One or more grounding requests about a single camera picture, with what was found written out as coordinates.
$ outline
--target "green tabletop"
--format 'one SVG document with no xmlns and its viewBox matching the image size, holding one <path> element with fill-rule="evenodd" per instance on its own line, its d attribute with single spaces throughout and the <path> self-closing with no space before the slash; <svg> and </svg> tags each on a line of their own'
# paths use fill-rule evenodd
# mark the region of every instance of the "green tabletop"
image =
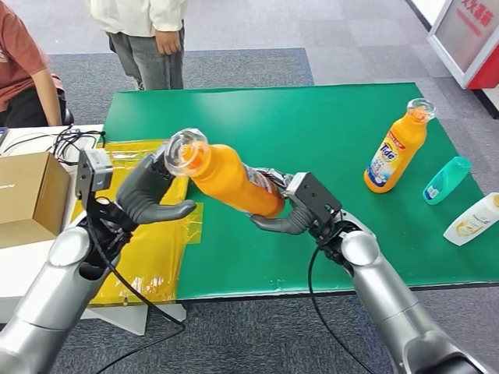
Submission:
<svg viewBox="0 0 499 374">
<path fill-rule="evenodd" d="M 311 86 L 248 90 L 117 93 L 104 130 L 109 141 L 167 138 L 197 127 L 211 143 L 224 143 L 246 164 L 312 171 L 343 207 L 373 230 L 383 253 L 410 286 L 499 281 L 499 224 L 457 247 L 442 233 L 483 194 L 470 176 L 436 206 L 421 193 L 457 155 L 433 120 L 428 138 L 391 192 L 367 189 L 362 173 L 388 128 L 421 93 L 414 83 Z M 242 213 L 189 187 L 204 203 L 201 244 L 188 245 L 177 298 L 209 298 L 307 290 L 315 249 L 310 235 L 259 231 Z M 339 266 L 319 256 L 314 288 L 349 291 Z"/>
</svg>

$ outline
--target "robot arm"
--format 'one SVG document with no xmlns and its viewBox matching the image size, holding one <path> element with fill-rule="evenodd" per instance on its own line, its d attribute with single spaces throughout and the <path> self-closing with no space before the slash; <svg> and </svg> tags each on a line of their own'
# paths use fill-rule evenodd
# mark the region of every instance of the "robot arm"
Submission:
<svg viewBox="0 0 499 374">
<path fill-rule="evenodd" d="M 149 155 L 122 184 L 117 203 L 95 193 L 108 189 L 112 168 L 103 150 L 82 151 L 76 195 L 86 217 L 57 236 L 45 264 L 0 333 L 0 373 L 47 373 L 67 336 L 109 275 L 92 234 L 116 266 L 138 224 L 171 221 L 194 208 L 192 201 L 161 206 L 174 177 Z M 89 231 L 89 221 L 92 233 Z"/>
<path fill-rule="evenodd" d="M 300 234 L 308 230 L 328 259 L 342 266 L 400 373 L 494 373 L 433 321 L 380 250 L 376 237 L 311 173 L 294 177 L 260 169 L 285 189 L 294 209 L 282 220 L 252 217 L 259 228 Z"/>
</svg>

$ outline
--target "orange detergent bottle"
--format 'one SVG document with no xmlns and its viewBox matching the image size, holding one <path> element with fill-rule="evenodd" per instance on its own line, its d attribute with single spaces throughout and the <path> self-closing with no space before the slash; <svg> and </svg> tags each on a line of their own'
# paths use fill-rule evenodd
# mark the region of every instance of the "orange detergent bottle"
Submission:
<svg viewBox="0 0 499 374">
<path fill-rule="evenodd" d="M 426 126 L 435 117 L 435 107 L 425 99 L 414 99 L 407 105 L 407 113 L 395 121 L 376 151 L 364 181 L 371 191 L 388 192 L 393 189 L 426 140 Z"/>
<path fill-rule="evenodd" d="M 209 145 L 198 129 L 174 134 L 164 155 L 172 174 L 187 175 L 203 193 L 237 210 L 273 218 L 284 207 L 275 184 L 243 164 L 229 146 Z"/>
</svg>

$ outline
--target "black cable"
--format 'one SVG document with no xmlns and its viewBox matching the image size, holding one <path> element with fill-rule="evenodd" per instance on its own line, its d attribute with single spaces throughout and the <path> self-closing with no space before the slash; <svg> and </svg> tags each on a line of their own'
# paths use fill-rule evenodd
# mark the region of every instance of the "black cable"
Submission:
<svg viewBox="0 0 499 374">
<path fill-rule="evenodd" d="M 159 308 L 156 305 L 154 305 L 153 303 L 149 301 L 147 298 L 145 296 L 140 294 L 139 291 L 135 290 L 134 287 L 132 287 L 130 283 L 127 282 L 125 278 L 123 278 L 116 268 L 111 263 L 106 256 L 106 254 L 103 251 L 102 247 L 100 247 L 100 244 L 99 244 L 99 241 L 97 240 L 97 236 L 95 234 L 95 231 L 94 230 L 94 226 L 92 225 L 92 221 L 90 219 L 90 217 L 87 217 L 87 223 L 88 224 L 88 232 L 90 233 L 90 237 L 92 239 L 92 241 L 95 244 L 95 248 L 99 252 L 99 255 L 103 259 L 103 261 L 112 272 L 113 273 L 116 278 L 118 278 L 119 281 L 121 281 L 122 284 L 125 285 L 125 287 L 128 288 L 131 292 L 132 292 L 134 295 L 137 296 L 139 298 L 140 301 L 146 304 L 148 307 L 151 308 L 151 310 L 154 312 L 159 313 L 160 316 L 162 316 L 165 319 L 168 319 L 171 322 L 173 322 L 176 325 L 180 326 L 180 328 L 179 330 L 174 331 L 173 333 L 170 333 L 165 337 L 162 337 L 162 339 L 156 340 L 152 343 L 149 343 L 146 345 L 143 345 L 141 347 L 135 348 L 131 351 L 127 352 L 124 355 L 119 356 L 116 358 L 116 360 L 110 362 L 103 368 L 96 372 L 95 374 L 100 374 L 101 372 L 103 372 L 106 369 L 110 368 L 112 365 L 116 364 L 117 362 L 120 362 L 121 360 L 123 360 L 125 358 L 127 358 L 128 356 L 133 355 L 134 353 L 137 353 L 139 351 L 142 351 L 149 347 L 152 347 L 155 344 L 159 344 L 162 343 L 163 341 L 170 339 L 171 337 L 175 337 L 180 333 L 182 333 L 183 330 L 186 329 L 186 325 L 179 321 L 178 319 L 174 318 L 168 313 L 163 312 L 160 308 Z"/>
<path fill-rule="evenodd" d="M 97 130 L 88 130 L 88 131 L 82 131 L 81 129 L 73 129 L 73 125 L 69 125 L 66 129 L 58 134 L 43 134 L 40 136 L 34 136 L 32 138 L 20 140 L 18 142 L 12 143 L 5 148 L 2 155 L 5 154 L 6 152 L 14 148 L 14 146 L 18 146 L 23 143 L 30 142 L 31 140 L 45 138 L 47 136 L 55 136 L 54 143 L 47 149 L 49 151 L 52 149 L 52 154 L 55 157 L 56 160 L 60 162 L 61 164 L 66 164 L 68 166 L 75 166 L 78 164 L 77 161 L 68 161 L 66 152 L 69 147 L 74 147 L 77 151 L 81 149 L 78 147 L 75 143 L 82 138 L 92 138 L 94 143 L 92 148 L 97 144 L 97 138 L 95 135 L 100 136 L 103 141 L 103 148 L 106 146 L 106 132 L 104 131 L 97 131 Z"/>
<path fill-rule="evenodd" d="M 18 145 L 20 145 L 20 144 L 26 143 L 26 142 L 30 142 L 31 140 L 35 140 L 35 139 L 40 139 L 40 138 L 45 138 L 45 137 L 46 137 L 46 136 L 54 136 L 54 134 L 44 134 L 44 135 L 35 136 L 35 137 L 33 137 L 33 138 L 27 138 L 27 139 L 24 139 L 24 140 L 20 140 L 19 142 L 16 142 L 16 143 L 13 143 L 13 144 L 10 144 L 10 145 L 8 145 L 8 147 L 5 148 L 3 152 L 2 152 L 2 154 L 4 154 L 4 153 L 5 153 L 5 152 L 7 152 L 7 151 L 8 151 L 8 150 L 11 150 L 11 149 L 14 148 L 14 146 L 18 146 Z"/>
<path fill-rule="evenodd" d="M 332 337 L 334 338 L 339 345 L 340 345 L 343 349 L 344 349 L 347 353 L 349 355 L 352 356 L 353 359 L 356 360 L 358 364 L 362 366 L 362 368 L 365 369 L 365 371 L 368 372 L 369 374 L 375 374 L 372 370 L 369 369 L 367 367 L 365 364 L 363 362 L 360 361 L 359 358 L 357 358 L 353 352 L 352 352 L 350 348 L 347 347 L 346 344 L 342 342 L 339 337 L 337 337 L 334 332 L 331 330 L 329 326 L 328 326 L 326 320 L 322 316 L 322 313 L 321 313 L 321 310 L 319 308 L 319 305 L 317 304 L 317 300 L 316 300 L 316 295 L 313 293 L 313 289 L 312 287 L 312 270 L 313 269 L 313 264 L 316 262 L 316 258 L 317 257 L 317 253 L 320 250 L 320 247 L 316 248 L 316 250 L 313 252 L 312 255 L 312 258 L 310 259 L 310 264 L 308 266 L 308 290 L 310 292 L 310 299 L 312 300 L 312 303 L 313 304 L 313 307 L 316 309 L 316 312 L 319 316 L 319 318 L 322 322 L 325 328 L 329 331 L 332 335 Z"/>
<path fill-rule="evenodd" d="M 162 337 L 162 339 L 158 339 L 158 340 L 153 341 L 152 343 L 149 343 L 149 344 L 146 344 L 146 345 L 143 345 L 142 347 L 135 348 L 135 349 L 134 349 L 134 350 L 132 350 L 132 351 L 127 352 L 127 353 L 125 353 L 125 355 L 119 356 L 119 357 L 118 357 L 117 359 L 116 359 L 116 360 L 114 360 L 114 361 L 109 362 L 109 364 L 104 366 L 103 368 L 100 369 L 98 372 L 95 372 L 95 374 L 100 374 L 101 372 L 104 372 L 104 371 L 106 371 L 106 370 L 110 368 L 110 367 L 112 366 L 112 365 L 115 365 L 115 364 L 116 364 L 116 363 L 118 363 L 118 362 L 120 362 L 121 360 L 122 360 L 122 359 L 124 359 L 124 358 L 127 358 L 127 357 L 128 357 L 128 356 L 131 356 L 131 355 L 133 355 L 133 354 L 134 354 L 134 353 L 137 353 L 137 352 L 139 352 L 139 351 L 142 351 L 142 350 L 146 349 L 146 348 L 152 347 L 153 345 L 156 345 L 156 344 L 162 343 L 162 342 L 163 342 L 163 341 L 165 341 L 165 340 L 170 339 L 171 337 L 177 336 L 177 335 L 178 335 L 179 333 L 183 332 L 183 330 L 184 330 L 184 329 L 180 329 L 180 330 L 177 330 L 177 331 L 175 331 L 175 332 L 173 332 L 173 333 L 168 334 L 168 335 L 167 335 L 167 336 L 165 336 L 165 337 Z"/>
</svg>

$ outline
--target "cardboard box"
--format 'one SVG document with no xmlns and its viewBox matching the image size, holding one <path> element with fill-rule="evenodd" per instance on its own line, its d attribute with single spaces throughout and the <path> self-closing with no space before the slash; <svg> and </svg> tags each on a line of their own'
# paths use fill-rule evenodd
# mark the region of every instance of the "cardboard box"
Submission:
<svg viewBox="0 0 499 374">
<path fill-rule="evenodd" d="M 57 236 L 69 185 L 48 152 L 0 157 L 0 249 Z"/>
</svg>

